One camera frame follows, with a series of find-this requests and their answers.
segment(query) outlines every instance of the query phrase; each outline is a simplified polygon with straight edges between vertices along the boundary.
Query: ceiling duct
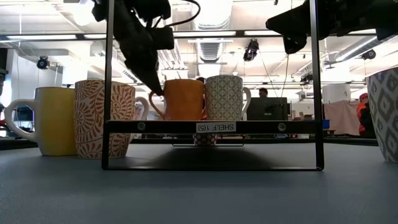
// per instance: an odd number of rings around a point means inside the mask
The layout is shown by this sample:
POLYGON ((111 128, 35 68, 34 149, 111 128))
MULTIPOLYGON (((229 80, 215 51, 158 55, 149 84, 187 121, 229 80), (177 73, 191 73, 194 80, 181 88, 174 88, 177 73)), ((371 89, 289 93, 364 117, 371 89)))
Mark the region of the ceiling duct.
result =
MULTIPOLYGON (((376 36, 374 37, 364 37, 361 40, 357 41, 353 45, 350 45, 349 47, 345 48, 344 50, 341 50, 339 52, 333 52, 333 53, 328 53, 328 54, 323 54, 321 53, 321 59, 325 59, 326 56, 328 57, 328 60, 325 60, 325 65, 333 65, 335 63, 340 63, 347 61, 351 58, 354 58, 356 56, 359 56, 368 50, 371 50, 378 45, 381 45, 388 40, 391 40, 395 38, 396 35, 392 35, 390 37, 387 37, 383 40, 378 40, 376 36)), ((312 62, 307 63, 300 69, 298 69, 294 74, 292 74, 292 77, 295 75, 303 75, 306 72, 311 72, 312 71, 312 62)))
MULTIPOLYGON (((193 21, 195 30, 227 30, 232 14, 232 0, 198 0, 201 6, 201 13, 193 21)), ((215 63, 223 53, 224 43, 197 43, 200 60, 205 63, 215 63)))

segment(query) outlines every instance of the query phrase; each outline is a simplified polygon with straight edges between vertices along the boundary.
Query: table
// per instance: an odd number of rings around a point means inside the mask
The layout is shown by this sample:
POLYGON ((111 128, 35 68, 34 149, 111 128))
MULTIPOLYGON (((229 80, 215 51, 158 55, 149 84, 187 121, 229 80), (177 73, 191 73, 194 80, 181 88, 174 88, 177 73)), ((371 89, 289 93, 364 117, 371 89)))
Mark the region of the table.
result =
MULTIPOLYGON (((126 161, 195 155, 162 147, 131 145, 126 161)), ((255 162, 266 152, 270 163, 300 165, 313 161, 313 150, 245 145, 241 158, 226 158, 255 162)), ((135 172, 38 149, 0 151, 0 223, 397 222, 397 164, 384 162, 378 147, 326 144, 325 157, 323 172, 135 172)))

